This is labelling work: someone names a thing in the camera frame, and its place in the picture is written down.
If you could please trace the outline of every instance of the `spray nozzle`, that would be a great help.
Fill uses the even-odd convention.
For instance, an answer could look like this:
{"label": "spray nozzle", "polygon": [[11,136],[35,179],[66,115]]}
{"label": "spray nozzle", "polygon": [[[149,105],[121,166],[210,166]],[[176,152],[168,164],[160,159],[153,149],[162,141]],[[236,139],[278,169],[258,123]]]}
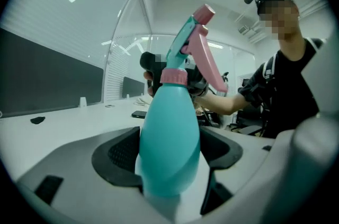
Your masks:
{"label": "spray nozzle", "polygon": [[206,39],[208,29],[205,25],[214,14],[214,10],[204,4],[190,16],[167,53],[167,66],[162,72],[161,83],[185,84],[187,73],[183,71],[184,62],[187,55],[192,55],[206,81],[216,90],[227,92]]}
{"label": "spray nozzle", "polygon": [[214,10],[206,4],[193,14],[193,17],[199,24],[195,25],[189,37],[189,44],[181,48],[181,53],[192,55],[199,71],[206,81],[216,90],[227,92],[227,88],[219,74],[206,39],[208,29],[204,25],[212,19],[214,14]]}

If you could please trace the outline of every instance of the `white desk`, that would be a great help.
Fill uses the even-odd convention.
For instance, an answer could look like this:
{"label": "white desk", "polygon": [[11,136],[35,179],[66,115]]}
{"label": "white desk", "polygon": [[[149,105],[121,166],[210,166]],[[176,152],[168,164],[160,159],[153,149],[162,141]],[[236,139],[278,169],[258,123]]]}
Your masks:
{"label": "white desk", "polygon": [[[142,126],[144,120],[132,118],[136,111],[148,108],[135,105],[135,99],[115,101],[115,107],[90,105],[60,111],[0,119],[0,156],[16,181],[56,148],[72,141],[102,133]],[[30,119],[46,117],[40,124]]]}
{"label": "white desk", "polygon": [[[148,108],[134,105],[134,100],[116,101],[112,103],[115,107],[105,107],[104,104],[98,104],[82,109],[76,108],[1,119],[0,154],[11,178],[17,181],[20,176],[53,150],[72,141],[114,130],[135,126],[141,127],[144,120],[132,118],[131,113],[136,110],[147,111]],[[40,116],[46,117],[41,124],[35,125],[30,122],[30,119]],[[216,171],[217,181],[235,194],[260,169],[269,154],[262,147],[273,145],[274,140],[245,136],[215,128],[212,128],[212,130],[239,143],[244,150],[242,158],[234,166],[230,169]],[[199,163],[199,170],[198,173],[201,173],[201,175],[197,176],[195,182],[187,190],[188,193],[192,192],[192,194],[189,194],[188,198],[183,195],[181,197],[182,202],[179,204],[175,202],[173,206],[176,207],[175,212],[169,212],[172,216],[167,216],[168,218],[172,218],[178,223],[197,219],[197,216],[199,218],[199,209],[208,181],[208,165],[204,159]],[[137,190],[129,190],[129,192],[134,195],[135,201],[142,200]],[[122,193],[125,193],[124,198],[127,199],[126,192],[122,191]],[[156,198],[149,200],[149,202],[153,204],[154,208],[162,211],[163,215],[166,215],[164,208],[169,208],[168,200]]]}

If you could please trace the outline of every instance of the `man's arm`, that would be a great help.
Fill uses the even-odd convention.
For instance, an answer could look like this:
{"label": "man's arm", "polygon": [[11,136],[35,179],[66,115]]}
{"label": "man's arm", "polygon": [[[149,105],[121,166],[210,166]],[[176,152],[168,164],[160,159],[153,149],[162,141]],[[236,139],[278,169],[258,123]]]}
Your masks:
{"label": "man's arm", "polygon": [[208,92],[203,97],[197,97],[195,102],[199,103],[202,107],[221,115],[232,115],[234,112],[243,109],[250,104],[250,102],[247,102],[245,97],[240,93],[233,97],[221,97]]}
{"label": "man's arm", "polygon": [[247,85],[243,87],[238,94],[233,97],[216,96],[208,92],[203,97],[197,97],[195,101],[202,107],[207,108],[215,113],[222,115],[232,115],[234,112],[247,107],[253,100],[251,89],[256,84],[265,84],[265,79],[262,76],[263,64],[256,70],[253,76],[248,81]]}

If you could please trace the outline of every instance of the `man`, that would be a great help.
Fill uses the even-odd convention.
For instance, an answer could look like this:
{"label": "man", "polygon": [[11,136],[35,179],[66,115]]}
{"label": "man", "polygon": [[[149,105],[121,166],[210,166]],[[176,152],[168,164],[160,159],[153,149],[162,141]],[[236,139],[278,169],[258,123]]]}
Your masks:
{"label": "man", "polygon": [[202,107],[223,115],[269,99],[270,106],[265,137],[275,138],[284,130],[294,129],[304,119],[318,112],[317,104],[304,81],[301,71],[316,53],[314,42],[302,37],[299,10],[292,0],[255,0],[261,21],[278,36],[280,50],[262,64],[247,85],[234,97],[220,97],[211,92],[196,97]]}

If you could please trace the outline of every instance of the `spray bottle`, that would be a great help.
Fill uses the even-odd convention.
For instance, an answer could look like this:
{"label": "spray bottle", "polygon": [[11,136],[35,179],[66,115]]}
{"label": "spray bottle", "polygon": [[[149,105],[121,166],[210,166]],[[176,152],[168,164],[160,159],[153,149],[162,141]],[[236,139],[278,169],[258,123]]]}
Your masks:
{"label": "spray bottle", "polygon": [[192,55],[202,76],[216,90],[226,92],[209,49],[204,26],[215,12],[203,5],[181,28],[168,53],[163,84],[145,117],[140,135],[141,177],[146,191],[158,196],[183,192],[197,173],[200,132],[187,90],[185,59]]}

